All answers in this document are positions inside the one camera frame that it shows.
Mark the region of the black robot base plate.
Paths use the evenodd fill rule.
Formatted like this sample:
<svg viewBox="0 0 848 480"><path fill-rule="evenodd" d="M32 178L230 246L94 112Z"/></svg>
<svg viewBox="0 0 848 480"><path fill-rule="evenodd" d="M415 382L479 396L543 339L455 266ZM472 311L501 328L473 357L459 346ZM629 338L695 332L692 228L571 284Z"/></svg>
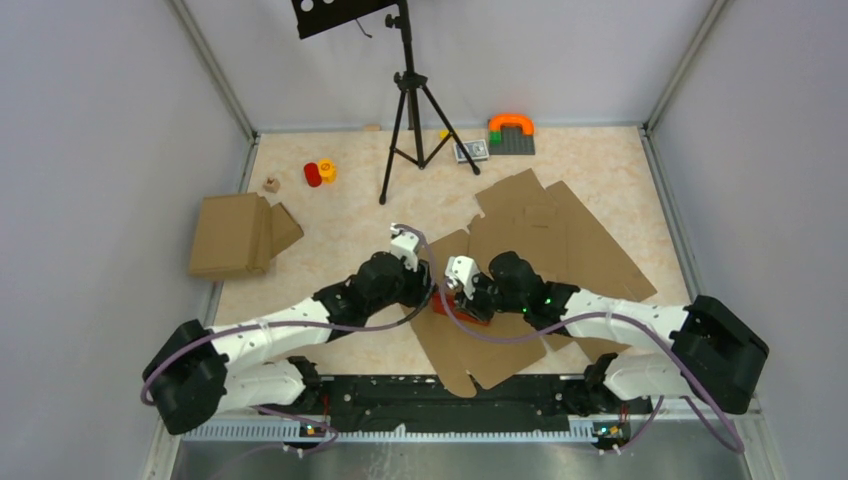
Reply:
<svg viewBox="0 0 848 480"><path fill-rule="evenodd" d="M627 402L586 387L583 378L515 375L491 389L472 386L469 398L435 376L324 377L292 405L272 410L327 421L345 433L523 433L565 431L590 415L648 414L649 399Z"/></svg>

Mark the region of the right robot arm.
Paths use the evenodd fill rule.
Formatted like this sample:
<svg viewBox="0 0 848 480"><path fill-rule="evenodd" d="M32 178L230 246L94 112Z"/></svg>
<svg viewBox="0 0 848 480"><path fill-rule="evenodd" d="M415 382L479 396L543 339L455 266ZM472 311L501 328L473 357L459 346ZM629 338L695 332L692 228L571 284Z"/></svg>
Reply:
<svg viewBox="0 0 848 480"><path fill-rule="evenodd" d="M545 281L514 251L487 272L466 256L449 259L446 285L458 311L479 321L518 314L536 336L612 341L638 355L603 354L585 373L586 397L600 412L650 396L695 396L723 413L748 411L770 350L720 300L699 295L684 306L606 297Z"/></svg>

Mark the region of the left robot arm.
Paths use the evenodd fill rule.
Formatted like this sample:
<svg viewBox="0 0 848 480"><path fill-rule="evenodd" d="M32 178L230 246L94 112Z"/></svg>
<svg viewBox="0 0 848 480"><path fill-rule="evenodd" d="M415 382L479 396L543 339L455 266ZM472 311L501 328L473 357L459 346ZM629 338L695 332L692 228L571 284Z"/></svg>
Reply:
<svg viewBox="0 0 848 480"><path fill-rule="evenodd" d="M368 320L392 305L417 314L434 290L428 262L377 252L347 279L272 314L223 327L186 321L143 370L141 401L158 411L172 435L246 407L279 404L308 413L321 397L310 363L273 358L371 332Z"/></svg>

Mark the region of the red paper box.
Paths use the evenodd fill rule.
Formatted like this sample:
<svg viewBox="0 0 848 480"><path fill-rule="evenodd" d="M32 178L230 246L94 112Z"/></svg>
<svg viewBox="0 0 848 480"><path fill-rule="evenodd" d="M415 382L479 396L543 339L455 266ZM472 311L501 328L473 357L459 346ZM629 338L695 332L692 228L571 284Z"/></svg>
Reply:
<svg viewBox="0 0 848 480"><path fill-rule="evenodd" d="M453 294L447 294L445 296L445 301L441 300L441 296L439 294L434 294L431 297L431 309L434 313L447 316L448 312L451 312L458 320L474 324L480 326L488 326L490 324L489 320L479 320L472 315L461 311L456 303L455 296Z"/></svg>

